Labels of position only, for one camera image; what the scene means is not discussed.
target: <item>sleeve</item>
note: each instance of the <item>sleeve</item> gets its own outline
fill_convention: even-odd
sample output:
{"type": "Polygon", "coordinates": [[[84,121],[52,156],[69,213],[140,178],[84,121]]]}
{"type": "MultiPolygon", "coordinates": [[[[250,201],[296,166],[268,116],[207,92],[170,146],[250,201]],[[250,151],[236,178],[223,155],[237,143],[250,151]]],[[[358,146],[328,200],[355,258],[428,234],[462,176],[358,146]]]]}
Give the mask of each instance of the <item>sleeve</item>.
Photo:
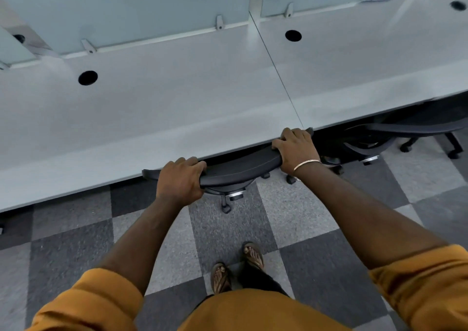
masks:
{"type": "Polygon", "coordinates": [[[468,330],[468,252],[451,245],[369,272],[413,330],[468,330]]]}
{"type": "Polygon", "coordinates": [[[91,269],[43,306],[28,331],[136,330],[133,319],[142,304],[143,296],[130,281],[112,271],[91,269]]]}

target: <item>silver bracelet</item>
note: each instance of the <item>silver bracelet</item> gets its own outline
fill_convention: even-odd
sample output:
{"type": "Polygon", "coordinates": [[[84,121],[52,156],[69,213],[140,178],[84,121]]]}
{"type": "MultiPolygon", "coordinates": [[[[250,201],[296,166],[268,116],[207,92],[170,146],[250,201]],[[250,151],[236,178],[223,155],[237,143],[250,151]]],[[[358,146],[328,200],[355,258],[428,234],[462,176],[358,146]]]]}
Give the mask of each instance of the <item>silver bracelet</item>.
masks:
{"type": "Polygon", "coordinates": [[[293,172],[295,172],[296,169],[298,169],[299,167],[301,167],[303,164],[309,163],[309,162],[320,162],[320,160],[307,160],[307,161],[304,161],[304,162],[302,162],[302,163],[299,163],[299,164],[294,168],[294,171],[293,171],[293,172]]]}

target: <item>sandal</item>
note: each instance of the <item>sandal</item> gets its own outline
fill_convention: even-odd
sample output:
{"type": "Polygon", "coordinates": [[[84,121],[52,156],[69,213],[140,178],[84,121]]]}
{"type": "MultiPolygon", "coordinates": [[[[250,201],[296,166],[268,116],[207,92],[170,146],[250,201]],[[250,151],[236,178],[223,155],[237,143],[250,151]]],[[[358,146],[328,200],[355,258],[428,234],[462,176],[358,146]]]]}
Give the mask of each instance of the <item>sandal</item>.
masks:
{"type": "Polygon", "coordinates": [[[222,262],[216,263],[211,269],[211,288],[215,295],[231,290],[229,269],[222,262]]]}
{"type": "Polygon", "coordinates": [[[260,247],[253,242],[247,242],[242,246],[242,257],[251,266],[263,271],[265,264],[260,247]]]}

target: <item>black pants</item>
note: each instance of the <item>black pants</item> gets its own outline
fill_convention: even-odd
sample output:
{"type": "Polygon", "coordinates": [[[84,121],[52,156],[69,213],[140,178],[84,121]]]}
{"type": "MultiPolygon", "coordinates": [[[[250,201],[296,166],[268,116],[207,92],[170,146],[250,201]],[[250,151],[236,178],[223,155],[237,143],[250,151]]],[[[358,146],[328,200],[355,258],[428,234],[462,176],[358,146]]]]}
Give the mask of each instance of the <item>black pants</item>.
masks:
{"type": "MultiPolygon", "coordinates": [[[[274,281],[272,277],[267,275],[265,272],[261,271],[260,269],[251,266],[249,263],[244,263],[244,267],[241,270],[241,273],[237,277],[237,281],[242,285],[243,288],[251,288],[251,289],[260,289],[260,290],[265,290],[268,292],[278,292],[281,294],[284,294],[286,296],[289,296],[286,294],[286,292],[283,290],[283,288],[279,285],[278,282],[274,281]]],[[[200,304],[198,304],[196,308],[198,308],[202,302],[204,302],[206,299],[209,299],[213,296],[208,295],[206,298],[204,298],[200,304]]]]}

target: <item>checkered carpet floor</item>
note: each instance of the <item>checkered carpet floor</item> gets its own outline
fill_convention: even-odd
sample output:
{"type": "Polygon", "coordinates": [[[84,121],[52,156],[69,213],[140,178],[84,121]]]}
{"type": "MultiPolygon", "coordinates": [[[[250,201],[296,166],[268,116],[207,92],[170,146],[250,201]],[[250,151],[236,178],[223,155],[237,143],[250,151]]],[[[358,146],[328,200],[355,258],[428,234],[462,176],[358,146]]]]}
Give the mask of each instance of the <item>checkered carpet floor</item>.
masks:
{"type": "MultiPolygon", "coordinates": [[[[468,131],[459,133],[468,146],[468,131]]],[[[391,208],[468,248],[468,152],[451,161],[444,137],[397,146],[373,165],[351,163],[343,178],[391,208]]],[[[39,308],[92,268],[152,202],[156,184],[132,179],[0,214],[0,319],[22,330],[39,308]]],[[[257,179],[230,214],[205,195],[184,208],[156,260],[136,319],[139,330],[175,330],[207,293],[209,270],[238,269],[255,241],[267,272],[292,297],[358,330],[403,330],[321,202],[279,170],[257,179]]]]}

